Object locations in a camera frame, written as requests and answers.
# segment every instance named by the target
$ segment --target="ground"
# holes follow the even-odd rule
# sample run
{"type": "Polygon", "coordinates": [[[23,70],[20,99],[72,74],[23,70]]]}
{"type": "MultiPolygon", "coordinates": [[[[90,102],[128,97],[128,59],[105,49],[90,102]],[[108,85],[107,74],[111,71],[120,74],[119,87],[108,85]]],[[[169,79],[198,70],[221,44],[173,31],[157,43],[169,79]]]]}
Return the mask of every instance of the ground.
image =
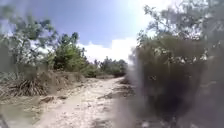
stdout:
{"type": "Polygon", "coordinates": [[[63,103],[45,104],[45,112],[35,128],[112,128],[114,93],[123,86],[119,79],[99,80],[69,96],[63,103]]]}

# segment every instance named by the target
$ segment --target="blurred foliage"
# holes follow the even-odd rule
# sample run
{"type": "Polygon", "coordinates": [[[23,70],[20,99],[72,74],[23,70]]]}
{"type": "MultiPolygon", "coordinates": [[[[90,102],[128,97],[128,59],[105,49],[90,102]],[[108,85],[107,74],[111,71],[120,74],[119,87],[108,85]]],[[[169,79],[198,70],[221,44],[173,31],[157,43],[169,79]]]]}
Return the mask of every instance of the blurred foliage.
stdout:
{"type": "Polygon", "coordinates": [[[126,73],[127,63],[124,60],[112,60],[106,57],[100,64],[100,69],[107,74],[112,74],[115,77],[124,76],[126,73]]]}

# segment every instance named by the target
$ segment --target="white cloud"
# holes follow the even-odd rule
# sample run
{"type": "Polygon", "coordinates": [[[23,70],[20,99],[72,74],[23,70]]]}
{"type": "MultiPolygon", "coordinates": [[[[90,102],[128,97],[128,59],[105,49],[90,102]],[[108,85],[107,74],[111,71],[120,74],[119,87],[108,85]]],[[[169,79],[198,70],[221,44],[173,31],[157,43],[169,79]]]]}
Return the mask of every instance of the white cloud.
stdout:
{"type": "MultiPolygon", "coordinates": [[[[133,26],[137,26],[139,29],[144,29],[147,27],[150,18],[144,14],[143,7],[149,5],[150,7],[156,7],[157,10],[162,10],[169,5],[178,4],[181,0],[127,0],[128,10],[133,13],[134,20],[136,20],[133,26]]],[[[103,61],[106,56],[112,59],[124,59],[128,61],[128,56],[131,54],[131,49],[137,45],[136,38],[124,38],[124,39],[114,39],[110,42],[109,47],[104,47],[103,45],[94,44],[94,42],[89,42],[87,45],[79,43],[80,47],[86,49],[86,56],[90,61],[94,59],[103,61]]]]}
{"type": "Polygon", "coordinates": [[[93,44],[92,42],[89,42],[88,45],[80,43],[78,45],[86,49],[85,55],[90,61],[95,59],[103,61],[106,56],[115,60],[124,59],[128,61],[131,49],[137,45],[137,41],[135,38],[116,39],[112,40],[110,44],[109,47],[93,44]]]}

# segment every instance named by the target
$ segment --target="vegetation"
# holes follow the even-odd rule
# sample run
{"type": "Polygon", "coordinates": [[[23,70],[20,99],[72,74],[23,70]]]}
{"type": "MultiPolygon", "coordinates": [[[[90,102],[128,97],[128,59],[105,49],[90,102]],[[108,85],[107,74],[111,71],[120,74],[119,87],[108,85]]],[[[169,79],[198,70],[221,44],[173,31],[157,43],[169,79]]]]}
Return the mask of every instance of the vegetation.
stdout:
{"type": "Polygon", "coordinates": [[[85,77],[105,74],[118,77],[125,74],[126,63],[123,60],[112,61],[106,58],[104,62],[97,60],[94,63],[89,62],[84,54],[85,49],[77,45],[79,39],[77,32],[71,36],[60,35],[50,20],[35,20],[31,15],[20,17],[7,6],[1,6],[0,10],[0,25],[6,26],[1,29],[0,48],[1,54],[7,55],[1,57],[6,58],[1,65],[7,69],[0,68],[0,72],[4,75],[10,74],[7,79],[1,78],[0,83],[8,85],[9,94],[15,96],[48,94],[50,85],[46,84],[53,84],[52,81],[56,79],[49,76],[50,71],[71,74],[77,72],[85,77]],[[43,81],[43,75],[48,76],[46,81],[43,81]]]}
{"type": "Polygon", "coordinates": [[[218,0],[185,0],[160,12],[145,6],[153,20],[140,31],[131,58],[142,69],[138,72],[151,114],[171,127],[178,127],[179,117],[193,104],[208,58],[222,53],[222,7],[218,0]]]}

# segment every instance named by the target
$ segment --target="dirt path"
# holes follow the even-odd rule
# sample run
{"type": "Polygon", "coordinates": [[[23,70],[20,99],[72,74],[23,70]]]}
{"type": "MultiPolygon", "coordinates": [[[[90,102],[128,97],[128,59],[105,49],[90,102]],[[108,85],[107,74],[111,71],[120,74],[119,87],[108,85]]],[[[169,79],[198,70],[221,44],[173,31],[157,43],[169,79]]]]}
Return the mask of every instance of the dirt path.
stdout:
{"type": "Polygon", "coordinates": [[[61,105],[45,112],[36,128],[111,128],[113,127],[112,92],[119,79],[92,83],[79,94],[69,96],[61,105]]]}

